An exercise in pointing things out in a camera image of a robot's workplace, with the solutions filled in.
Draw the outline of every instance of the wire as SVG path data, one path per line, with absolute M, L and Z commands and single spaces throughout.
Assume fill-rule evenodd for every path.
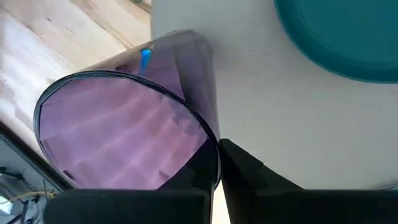
M 44 191 L 29 192 L 29 193 L 26 193 L 26 194 L 23 194 L 23 195 L 19 195 L 19 196 L 13 197 L 13 198 L 9 199 L 7 202 L 2 202 L 2 203 L 0 203 L 0 205 L 5 204 L 5 203 L 8 203 L 8 202 L 13 202 L 13 201 L 15 201 L 15 200 L 18 200 L 18 199 L 23 198 L 23 197 L 26 197 L 26 196 L 30 196 L 30 195 L 39 195 L 39 194 L 43 194 L 43 195 L 46 196 L 46 197 L 49 195 L 50 198 L 54 198 L 54 196 L 55 196 L 55 194 L 53 194 L 53 193 L 44 192 Z
M 27 213 L 27 206 L 29 205 L 30 201 L 24 202 L 24 208 L 22 209 L 21 213 L 21 224 L 25 224 L 25 219 L 26 219 L 26 213 Z
M 47 188 L 45 187 L 45 180 L 43 179 L 43 185 L 44 185 L 44 194 L 47 195 Z M 47 204 L 49 203 L 49 198 L 46 197 L 45 198 L 45 205 L 47 206 Z
M 39 213 L 40 213 L 38 203 L 39 202 L 35 203 L 36 204 L 36 218 L 39 216 Z
M 35 224 L 38 224 L 39 221 L 43 218 L 43 213 L 44 213 L 44 209 L 35 218 Z
M 16 217 L 14 217 L 12 220 L 10 220 L 9 222 L 7 222 L 7 224 L 14 224 L 16 222 L 18 222 L 21 219 L 22 214 L 17 215 Z

